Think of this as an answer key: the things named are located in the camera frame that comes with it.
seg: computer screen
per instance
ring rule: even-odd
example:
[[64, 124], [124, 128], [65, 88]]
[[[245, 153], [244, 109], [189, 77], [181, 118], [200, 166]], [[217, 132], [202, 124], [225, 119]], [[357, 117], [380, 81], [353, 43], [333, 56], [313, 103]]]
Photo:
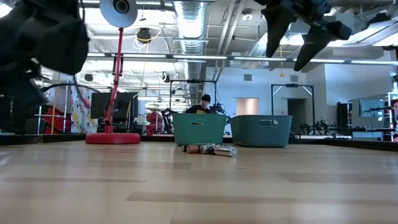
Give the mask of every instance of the computer screen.
[[[91, 119], [104, 118], [111, 93], [93, 93], [91, 96]], [[138, 93], [118, 93], [114, 102], [114, 118], [138, 117]]]

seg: artwork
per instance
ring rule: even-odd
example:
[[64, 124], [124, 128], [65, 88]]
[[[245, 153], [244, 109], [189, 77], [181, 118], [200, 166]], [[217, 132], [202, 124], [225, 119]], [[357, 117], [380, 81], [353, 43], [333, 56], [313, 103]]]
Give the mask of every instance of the artwork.
[[79, 87], [84, 101], [79, 99], [76, 87], [72, 87], [72, 128], [73, 133], [96, 133], [98, 120], [91, 119], [91, 109], [87, 107], [91, 105], [91, 90]]

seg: man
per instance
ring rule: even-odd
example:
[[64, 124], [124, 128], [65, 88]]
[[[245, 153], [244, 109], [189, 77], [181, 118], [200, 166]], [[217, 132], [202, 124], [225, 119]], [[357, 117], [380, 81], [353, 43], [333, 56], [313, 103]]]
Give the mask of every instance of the man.
[[187, 109], [185, 112], [186, 113], [197, 113], [197, 114], [211, 113], [211, 111], [207, 108], [207, 106], [210, 104], [210, 100], [211, 100], [210, 96], [205, 94], [201, 98], [200, 105], [191, 106], [191, 108]]

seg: bin handle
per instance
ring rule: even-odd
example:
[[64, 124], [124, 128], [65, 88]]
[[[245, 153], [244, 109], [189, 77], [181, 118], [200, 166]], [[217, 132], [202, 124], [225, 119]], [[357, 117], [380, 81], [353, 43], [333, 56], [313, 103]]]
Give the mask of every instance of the bin handle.
[[189, 123], [193, 124], [193, 125], [208, 125], [209, 120], [208, 119], [200, 119], [200, 118], [192, 118]]
[[259, 123], [261, 126], [277, 126], [278, 125], [277, 120], [271, 120], [271, 119], [261, 119]]

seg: red stand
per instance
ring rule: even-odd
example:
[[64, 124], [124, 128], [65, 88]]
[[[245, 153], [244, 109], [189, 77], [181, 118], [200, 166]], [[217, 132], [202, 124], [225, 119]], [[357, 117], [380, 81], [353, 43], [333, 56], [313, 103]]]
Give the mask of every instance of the red stand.
[[116, 58], [116, 74], [114, 76], [114, 88], [112, 91], [111, 100], [109, 102], [108, 111], [105, 117], [105, 130], [104, 133], [91, 133], [86, 136], [86, 143], [89, 144], [135, 144], [140, 143], [139, 134], [130, 133], [113, 133], [112, 126], [112, 114], [113, 105], [118, 94], [119, 86], [119, 72], [120, 72], [120, 61], [122, 51], [122, 40], [123, 40], [123, 28], [119, 29], [119, 47], [118, 56]]

